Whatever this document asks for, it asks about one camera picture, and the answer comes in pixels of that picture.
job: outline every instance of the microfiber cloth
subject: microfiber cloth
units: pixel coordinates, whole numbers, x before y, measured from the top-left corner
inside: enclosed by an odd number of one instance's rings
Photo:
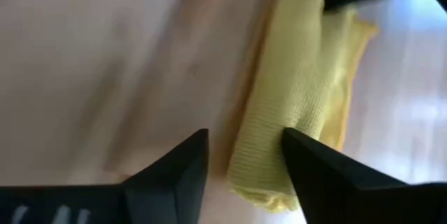
[[[277,0],[230,161],[232,189],[269,211],[298,208],[284,127],[342,148],[353,77],[376,31],[352,7],[323,15],[323,2]]]

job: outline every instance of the wood grain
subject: wood grain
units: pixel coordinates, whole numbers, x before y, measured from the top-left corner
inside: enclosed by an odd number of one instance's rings
[[[381,31],[354,82],[345,152],[409,183],[447,180],[447,14],[435,0],[372,0]]]
[[[0,0],[0,184],[103,181],[177,0]]]

